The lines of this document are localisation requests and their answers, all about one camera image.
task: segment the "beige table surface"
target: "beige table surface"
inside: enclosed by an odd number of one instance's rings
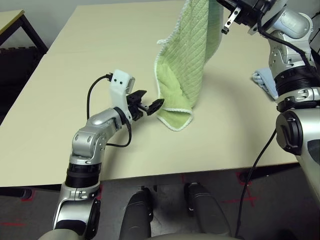
[[[25,13],[24,10],[1,11],[0,12],[0,34]]]
[[[173,30],[182,1],[79,6],[0,126],[0,186],[65,180],[72,138],[86,123],[91,83],[119,68],[136,78],[134,91],[157,97],[157,40]],[[101,179],[249,167],[269,139],[278,115],[250,79],[268,64],[269,45],[233,25],[204,70],[194,120],[181,132],[155,116],[132,125],[126,148],[107,147]],[[91,114],[111,106],[109,82],[92,91]],[[126,129],[110,142],[125,143]],[[274,140],[259,164],[295,162]]]

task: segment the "light blue cloth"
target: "light blue cloth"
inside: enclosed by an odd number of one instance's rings
[[[276,90],[276,83],[272,76],[271,70],[268,67],[260,68],[252,74],[253,81],[255,81],[260,88],[265,90],[274,100],[278,99]]]

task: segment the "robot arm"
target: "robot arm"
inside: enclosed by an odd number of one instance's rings
[[[227,34],[236,22],[249,26],[251,35],[260,27],[269,38],[269,68],[279,95],[276,140],[296,156],[320,208],[320,78],[309,46],[313,23],[306,14],[288,9],[287,0],[217,1],[231,11],[222,33]],[[302,50],[306,59],[281,41]]]
[[[53,230],[43,235],[41,240],[90,240],[96,235],[100,218],[100,201],[97,199],[100,192],[99,175],[106,146],[127,146],[131,141],[131,123],[143,116],[141,110],[149,116],[164,102],[158,99],[147,106],[141,102],[147,91],[131,93],[135,82],[132,76],[120,70],[115,70],[110,76],[113,107],[91,116],[74,135],[66,179],[61,185],[53,219]],[[121,146],[107,143],[124,124],[129,130],[128,143]]]

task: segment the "green towel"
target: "green towel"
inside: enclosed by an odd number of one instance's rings
[[[171,130],[181,131],[193,119],[192,107],[201,90],[205,63],[221,41],[223,8],[216,0],[187,0],[170,36],[154,63],[163,107],[157,117]]]

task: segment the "black cable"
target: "black cable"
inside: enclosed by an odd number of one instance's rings
[[[258,27],[259,33],[260,33],[262,36],[265,36],[267,39],[270,39],[270,40],[272,40],[272,41],[275,41],[275,42],[277,42],[277,43],[279,43],[279,44],[286,45],[287,47],[289,47],[289,48],[291,48],[292,50],[296,51],[296,52],[301,56],[304,64],[307,66],[307,68],[309,69],[309,71],[310,71],[310,72],[314,75],[314,77],[315,77],[316,79],[318,79],[318,81],[320,82],[320,76],[317,74],[316,70],[310,65],[310,63],[309,63],[309,61],[308,61],[308,59],[307,59],[307,57],[306,57],[306,53],[305,53],[303,50],[301,50],[301,49],[298,48],[297,46],[291,44],[290,42],[287,42],[287,41],[285,41],[285,40],[279,39],[279,38],[277,38],[277,37],[275,37],[275,36],[267,33],[267,32],[263,29],[262,23],[261,23],[263,16],[264,16],[264,14],[261,13],[261,14],[259,15],[258,20],[257,20],[257,27]]]
[[[320,15],[320,11],[318,11],[311,19],[314,19],[318,15]]]
[[[92,89],[94,89],[95,85],[100,82],[100,80],[102,79],[107,79],[107,75],[104,75],[104,76],[101,76],[99,77],[97,80],[95,80],[92,85],[90,86],[89,88],[89,91],[88,91],[88,95],[86,96],[86,119],[88,120],[90,118],[90,95],[91,95],[91,92],[92,92]]]
[[[95,85],[100,82],[102,79],[108,79],[109,82],[111,81],[112,79],[112,76],[113,74],[112,73],[109,73],[109,74],[106,74],[104,76],[101,76],[99,77],[97,80],[95,80],[92,85],[90,86],[89,88],[89,91],[88,91],[88,95],[86,97],[86,119],[88,120],[90,118],[90,96],[91,96],[91,92],[92,90],[94,89]],[[113,146],[113,147],[118,147],[118,148],[125,148],[127,147],[130,143],[131,143],[131,139],[132,139],[132,129],[131,129],[131,125],[130,125],[130,122],[129,120],[127,119],[125,113],[120,109],[118,108],[117,111],[119,111],[118,113],[120,114],[120,116],[122,115],[122,119],[124,120],[125,122],[125,125],[128,129],[128,133],[129,133],[129,139],[128,139],[128,142],[124,145],[118,145],[118,144],[114,144],[114,143],[107,143],[106,146]]]
[[[255,170],[255,168],[257,166],[257,163],[259,162],[261,156],[264,154],[264,152],[266,151],[266,149],[270,145],[271,141],[274,139],[275,135],[276,135],[276,130],[273,131],[269,141],[265,144],[265,146],[261,150],[260,154],[258,155],[256,160],[254,161],[254,164],[253,164],[253,166],[251,167],[251,169],[250,169],[250,171],[248,173],[248,177],[245,180],[245,184],[244,184],[244,187],[243,187],[243,190],[242,190],[242,194],[241,194],[241,198],[240,198],[239,212],[238,212],[238,217],[237,217],[237,222],[236,222],[236,230],[235,230],[235,234],[234,234],[235,238],[238,237],[238,233],[239,233],[239,230],[240,230],[242,207],[243,207],[243,204],[244,204],[244,198],[245,198],[245,194],[246,194],[246,190],[247,190],[249,181],[251,179],[251,175],[254,172],[254,170]]]
[[[114,143],[107,143],[106,146],[113,146],[113,147],[117,147],[117,148],[125,148],[127,147],[130,143],[131,143],[131,138],[132,138],[132,130],[131,130],[131,125],[130,122],[127,118],[125,118],[125,125],[126,128],[128,129],[128,133],[129,133],[129,139],[128,142],[125,145],[118,145],[118,144],[114,144]]]

